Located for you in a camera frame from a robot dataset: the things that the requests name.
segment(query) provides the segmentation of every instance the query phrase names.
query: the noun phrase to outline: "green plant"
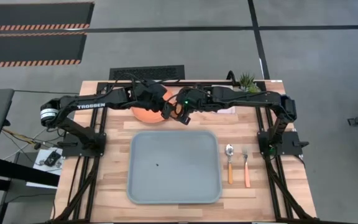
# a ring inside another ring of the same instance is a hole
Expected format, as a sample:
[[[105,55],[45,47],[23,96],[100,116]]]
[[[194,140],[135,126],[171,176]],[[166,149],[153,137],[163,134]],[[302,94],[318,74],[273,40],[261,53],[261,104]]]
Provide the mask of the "green plant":
[[[255,77],[250,75],[249,72],[243,73],[240,77],[240,85],[242,91],[251,92],[251,93],[258,93],[260,92],[260,89],[257,85],[254,83]]]

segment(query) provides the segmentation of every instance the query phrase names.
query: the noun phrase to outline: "concrete floor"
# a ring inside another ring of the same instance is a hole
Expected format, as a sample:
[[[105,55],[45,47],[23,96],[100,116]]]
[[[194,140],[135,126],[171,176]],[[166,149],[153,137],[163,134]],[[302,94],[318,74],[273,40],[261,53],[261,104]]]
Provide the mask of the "concrete floor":
[[[95,0],[91,28],[249,26],[245,0]],[[7,2],[60,2],[0,0]],[[358,25],[358,1],[257,0],[260,26]],[[271,79],[284,81],[296,100],[295,125],[318,216],[358,223],[358,30],[262,31]],[[83,80],[106,80],[111,67],[184,64],[188,79],[250,72],[262,78],[252,31],[89,34],[75,66],[0,68],[0,88],[79,91]],[[59,95],[16,93],[8,119],[33,136],[42,127],[39,106]],[[16,150],[0,138],[0,158]],[[52,202],[12,203],[5,223],[42,222]]]

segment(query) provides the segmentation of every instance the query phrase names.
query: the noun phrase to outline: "gray tray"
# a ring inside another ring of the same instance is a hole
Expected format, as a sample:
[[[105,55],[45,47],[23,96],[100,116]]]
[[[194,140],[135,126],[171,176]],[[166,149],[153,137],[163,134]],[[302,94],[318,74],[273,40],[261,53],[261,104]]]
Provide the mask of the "gray tray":
[[[213,133],[144,131],[133,137],[127,196],[134,203],[213,203],[221,194]]]

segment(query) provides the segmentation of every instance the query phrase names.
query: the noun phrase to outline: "butcher block tabletop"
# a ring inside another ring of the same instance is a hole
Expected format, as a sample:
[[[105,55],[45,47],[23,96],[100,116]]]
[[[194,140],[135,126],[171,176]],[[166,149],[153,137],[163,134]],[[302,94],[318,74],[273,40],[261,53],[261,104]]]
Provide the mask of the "butcher block tabletop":
[[[211,82],[212,80],[198,80],[198,82],[202,81]],[[85,81],[82,84],[80,94],[96,93],[98,82],[114,81]],[[285,93],[283,83],[280,80],[263,82],[265,82],[268,91]],[[175,94],[181,87],[168,88]],[[92,110],[77,111],[74,120],[86,127],[90,124],[91,116]],[[264,109],[262,109],[262,117],[265,121],[265,127],[268,127]],[[265,162],[259,153],[257,142],[259,127],[255,108],[236,107],[234,114],[193,113],[190,118],[191,121],[187,126],[172,119],[157,124],[145,124],[138,121],[131,110],[108,110],[105,127],[107,143],[104,156],[100,159],[91,222],[249,222],[275,220]],[[98,122],[100,122],[99,117],[96,122],[96,131],[99,129]],[[137,205],[132,203],[126,193],[130,144],[136,133],[146,130],[212,131],[218,139],[220,152],[223,185],[223,193],[220,199],[211,204]],[[233,184],[228,184],[227,156],[224,153],[227,144],[234,146],[232,157]],[[244,185],[244,159],[241,153],[244,147],[248,150],[249,155],[248,166],[251,188],[245,188]],[[78,166],[72,196],[78,188],[82,160],[81,158]],[[303,164],[294,156],[282,156],[282,161],[289,191],[305,211],[315,217],[316,212]],[[64,162],[55,198],[57,215],[61,214],[67,205],[76,162],[77,157],[70,157]],[[277,195],[281,216],[285,217],[284,202],[278,188]],[[87,197],[88,191],[83,196],[80,218],[85,216]]]

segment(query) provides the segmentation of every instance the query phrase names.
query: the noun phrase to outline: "silver spoon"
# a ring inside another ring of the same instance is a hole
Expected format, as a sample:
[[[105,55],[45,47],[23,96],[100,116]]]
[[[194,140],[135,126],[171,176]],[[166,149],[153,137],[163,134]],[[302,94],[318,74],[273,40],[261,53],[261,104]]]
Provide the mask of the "silver spoon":
[[[231,157],[234,154],[234,148],[232,145],[228,144],[226,146],[226,155],[229,158],[228,162],[229,162],[229,184],[233,184],[233,171],[232,171],[232,166],[231,166]]]

